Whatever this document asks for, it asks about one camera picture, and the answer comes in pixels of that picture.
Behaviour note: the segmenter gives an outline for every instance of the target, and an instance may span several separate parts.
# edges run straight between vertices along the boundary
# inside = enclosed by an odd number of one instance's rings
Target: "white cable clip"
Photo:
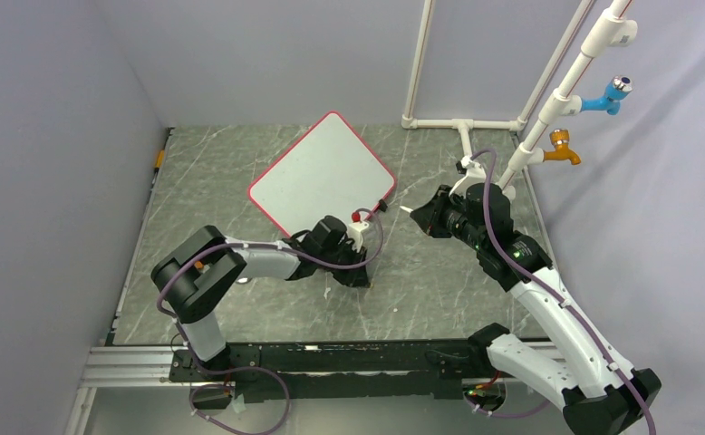
[[[459,164],[462,165],[462,168],[467,169],[472,166],[473,161],[470,159],[470,156],[465,156],[459,161]]]

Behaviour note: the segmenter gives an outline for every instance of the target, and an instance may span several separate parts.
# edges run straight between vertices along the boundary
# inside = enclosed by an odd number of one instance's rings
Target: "table surface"
[[[293,282],[257,278],[235,285],[217,307],[225,337],[235,342],[466,338],[494,322],[521,337],[545,337],[526,309],[483,272],[472,250],[455,239],[425,236],[398,207],[421,206],[439,184],[459,179],[454,166],[462,154],[459,135],[399,125],[353,127],[397,180],[387,199],[391,207],[379,215],[385,242],[380,257],[368,266],[372,288],[338,285],[323,271]],[[215,225],[245,240],[283,236],[249,201],[246,190],[308,128],[252,125],[171,132],[114,343],[170,342],[175,330],[155,309],[158,289],[150,270],[202,226]],[[503,162],[515,148],[508,131],[474,130],[471,139],[475,150],[493,147]],[[530,187],[520,174],[513,185],[516,229],[545,246]],[[368,234],[370,252],[375,243],[375,235]]]

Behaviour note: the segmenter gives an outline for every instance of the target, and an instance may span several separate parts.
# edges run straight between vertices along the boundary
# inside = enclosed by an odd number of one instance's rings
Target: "white wall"
[[[91,2],[0,0],[0,434],[63,432],[162,139]]]
[[[99,0],[168,125],[400,122],[422,0]],[[420,117],[512,120],[579,0],[437,0]]]
[[[510,121],[579,0],[436,0],[416,118]]]
[[[415,0],[100,0],[169,125],[398,122]]]
[[[635,90],[615,117],[560,119],[553,127],[570,130],[583,163],[532,174],[566,283],[603,333],[662,379],[659,433],[705,433],[705,2],[638,0],[627,16],[638,39],[594,61],[575,93],[598,96],[617,73]]]

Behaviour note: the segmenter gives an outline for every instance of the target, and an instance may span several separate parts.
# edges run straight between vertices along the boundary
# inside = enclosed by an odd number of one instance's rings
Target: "water faucet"
[[[608,85],[604,96],[594,100],[582,99],[580,111],[606,111],[610,115],[619,113],[620,101],[633,90],[633,82],[622,75],[615,76]]]

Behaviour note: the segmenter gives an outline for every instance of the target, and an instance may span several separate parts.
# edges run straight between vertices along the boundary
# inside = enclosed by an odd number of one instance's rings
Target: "faucet handle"
[[[555,151],[545,151],[545,160],[569,160],[572,165],[582,163],[579,156],[568,148],[568,130],[556,129],[550,133],[550,143]]]

